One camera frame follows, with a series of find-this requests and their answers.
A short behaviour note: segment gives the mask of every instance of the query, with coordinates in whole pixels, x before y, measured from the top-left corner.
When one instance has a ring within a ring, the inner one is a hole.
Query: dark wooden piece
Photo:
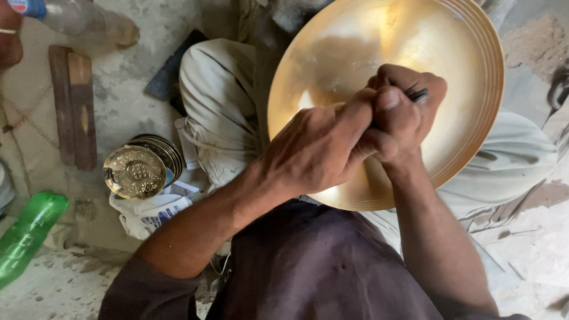
[[[68,61],[75,131],[75,165],[78,170],[91,171],[97,166],[91,59],[70,53]]]
[[[67,55],[71,48],[50,46],[50,69],[57,117],[57,136],[59,137],[59,154],[66,165],[75,164],[75,137],[73,129],[73,107],[69,84],[69,66]]]

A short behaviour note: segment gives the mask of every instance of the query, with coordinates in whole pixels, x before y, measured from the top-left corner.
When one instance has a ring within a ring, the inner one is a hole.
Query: dark purple shirt
[[[208,320],[443,319],[399,254],[356,212],[291,200],[236,234],[231,250],[232,272]],[[99,319],[197,319],[198,283],[132,259]],[[528,319],[445,309],[445,319]]]

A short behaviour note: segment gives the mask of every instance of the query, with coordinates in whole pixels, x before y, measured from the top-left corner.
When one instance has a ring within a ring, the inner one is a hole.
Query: sleeve
[[[454,320],[531,320],[522,314],[513,314],[509,317],[498,317],[496,315],[469,313],[454,318]]]
[[[107,290],[99,311],[106,319],[195,319],[199,278],[165,276],[132,258]]]

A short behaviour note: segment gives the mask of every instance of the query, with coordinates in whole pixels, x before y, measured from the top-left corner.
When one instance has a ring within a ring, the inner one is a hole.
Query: wire
[[[231,256],[231,252],[229,252],[229,254],[227,255],[227,258],[225,259],[225,263],[223,264],[223,269],[221,270],[221,273],[217,272],[217,270],[215,269],[215,266],[213,266],[212,260],[211,258],[209,259],[209,264],[212,265],[213,271],[215,271],[215,273],[217,273],[218,275],[223,275],[223,271],[225,271],[225,266],[227,266],[227,261],[229,261],[229,257]]]

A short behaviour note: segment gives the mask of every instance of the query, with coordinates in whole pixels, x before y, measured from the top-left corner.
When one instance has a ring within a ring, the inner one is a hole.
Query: fingernail
[[[395,90],[389,90],[379,96],[378,103],[384,110],[393,109],[400,103],[399,94]]]

